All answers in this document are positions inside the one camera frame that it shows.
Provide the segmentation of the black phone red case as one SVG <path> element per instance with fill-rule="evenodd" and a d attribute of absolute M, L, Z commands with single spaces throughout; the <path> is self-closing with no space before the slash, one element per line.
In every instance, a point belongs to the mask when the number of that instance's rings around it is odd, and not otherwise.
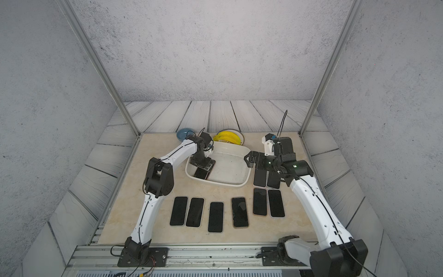
<path fill-rule="evenodd" d="M 206 180 L 209 176 L 210 172 L 208 170 L 197 168 L 194 177 L 202 180 Z"/>

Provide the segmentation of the white plastic storage box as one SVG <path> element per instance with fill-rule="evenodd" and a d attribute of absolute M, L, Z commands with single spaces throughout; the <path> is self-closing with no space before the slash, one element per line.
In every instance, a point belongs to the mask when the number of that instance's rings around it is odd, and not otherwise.
<path fill-rule="evenodd" d="M 244 157 L 250 152 L 248 147 L 236 144 L 214 142 L 214 149 L 210 158 L 215 160 L 215 165 L 206 180 L 194 176 L 197 167 L 186 163 L 186 175 L 195 181 L 205 184 L 240 188 L 249 179 L 251 168 L 244 161 Z"/>

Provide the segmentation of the black phone thin case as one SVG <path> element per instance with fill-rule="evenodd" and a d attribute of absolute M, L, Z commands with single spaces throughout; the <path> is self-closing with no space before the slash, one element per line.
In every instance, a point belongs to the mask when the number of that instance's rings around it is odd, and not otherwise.
<path fill-rule="evenodd" d="M 266 181 L 267 181 L 267 171 L 263 169 L 255 169 L 254 170 L 254 179 L 253 179 L 253 185 L 255 187 L 266 187 Z"/>

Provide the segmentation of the black phone cream case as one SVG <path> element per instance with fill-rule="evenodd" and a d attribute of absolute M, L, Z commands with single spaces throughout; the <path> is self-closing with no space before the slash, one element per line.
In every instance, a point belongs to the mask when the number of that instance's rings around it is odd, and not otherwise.
<path fill-rule="evenodd" d="M 267 191 L 266 189 L 254 188 L 253 190 L 253 214 L 262 217 L 267 216 Z"/>

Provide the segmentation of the black phone pink case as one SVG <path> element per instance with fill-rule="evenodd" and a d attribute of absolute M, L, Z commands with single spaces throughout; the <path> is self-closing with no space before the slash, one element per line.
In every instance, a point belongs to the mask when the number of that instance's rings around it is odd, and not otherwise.
<path fill-rule="evenodd" d="M 235 228 L 245 228 L 249 226 L 246 200 L 244 197 L 234 197 L 231 200 L 233 226 Z"/>

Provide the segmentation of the black phone grey case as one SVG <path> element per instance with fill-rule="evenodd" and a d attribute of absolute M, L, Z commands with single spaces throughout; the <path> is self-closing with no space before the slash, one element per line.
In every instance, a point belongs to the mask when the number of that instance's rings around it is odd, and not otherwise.
<path fill-rule="evenodd" d="M 286 216 L 281 191 L 268 190 L 268 202 L 271 217 L 284 218 Z"/>

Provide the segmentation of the black phone dark case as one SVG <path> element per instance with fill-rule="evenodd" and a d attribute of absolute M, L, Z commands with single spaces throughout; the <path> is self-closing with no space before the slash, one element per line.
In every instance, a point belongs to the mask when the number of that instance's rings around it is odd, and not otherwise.
<path fill-rule="evenodd" d="M 224 203 L 212 202 L 210 204 L 210 214 L 208 220 L 208 232 L 222 233 L 224 219 Z"/>

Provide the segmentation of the black phone white case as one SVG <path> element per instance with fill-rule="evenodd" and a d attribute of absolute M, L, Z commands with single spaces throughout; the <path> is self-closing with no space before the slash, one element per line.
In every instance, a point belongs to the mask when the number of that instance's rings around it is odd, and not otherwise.
<path fill-rule="evenodd" d="M 200 227 L 203 217 L 205 200 L 203 198 L 192 198 L 186 218 L 186 227 Z"/>

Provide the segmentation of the black phone light blue case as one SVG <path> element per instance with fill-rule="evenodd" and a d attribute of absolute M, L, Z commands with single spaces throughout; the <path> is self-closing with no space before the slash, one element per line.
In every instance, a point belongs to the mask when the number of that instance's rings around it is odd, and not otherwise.
<path fill-rule="evenodd" d="M 188 197 L 180 196 L 174 199 L 171 212 L 170 226 L 183 226 L 186 219 L 186 210 L 188 207 Z"/>

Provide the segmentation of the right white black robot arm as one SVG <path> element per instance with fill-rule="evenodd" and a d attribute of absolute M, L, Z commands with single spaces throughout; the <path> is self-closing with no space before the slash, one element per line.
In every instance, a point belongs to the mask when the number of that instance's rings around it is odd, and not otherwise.
<path fill-rule="evenodd" d="M 275 253 L 281 264 L 300 262 L 309 266 L 316 277 L 360 276 L 368 247 L 341 224 L 307 161 L 297 160 L 294 153 L 266 156 L 256 151 L 246 154 L 244 161 L 249 168 L 257 166 L 278 173 L 301 202 L 316 233 L 317 243 L 306 242 L 297 235 L 280 238 Z"/>

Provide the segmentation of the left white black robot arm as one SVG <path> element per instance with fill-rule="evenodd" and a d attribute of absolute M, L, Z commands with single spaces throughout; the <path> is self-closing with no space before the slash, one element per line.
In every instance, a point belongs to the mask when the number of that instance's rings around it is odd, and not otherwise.
<path fill-rule="evenodd" d="M 215 165 L 215 160 L 210 158 L 212 151 L 212 137 L 206 132 L 201 132 L 199 135 L 188 135 L 169 154 L 150 159 L 142 185 L 144 204 L 136 227 L 125 241 L 122 258 L 131 258 L 142 263 L 148 259 L 157 215 L 164 199 L 174 188 L 174 169 L 189 159 L 191 165 L 208 175 Z"/>

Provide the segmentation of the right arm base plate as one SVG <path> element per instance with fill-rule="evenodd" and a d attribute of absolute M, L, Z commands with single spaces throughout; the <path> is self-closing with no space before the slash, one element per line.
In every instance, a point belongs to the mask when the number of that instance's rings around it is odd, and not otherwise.
<path fill-rule="evenodd" d="M 279 247 L 262 247 L 255 258 L 261 260 L 265 267 L 271 266 L 306 266 L 298 260 L 289 258 Z"/>

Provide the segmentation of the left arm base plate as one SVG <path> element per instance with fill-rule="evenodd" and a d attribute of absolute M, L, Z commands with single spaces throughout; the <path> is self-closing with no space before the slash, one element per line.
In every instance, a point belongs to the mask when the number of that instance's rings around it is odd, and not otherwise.
<path fill-rule="evenodd" d="M 122 249 L 117 263 L 118 267 L 165 267 L 168 248 Z"/>

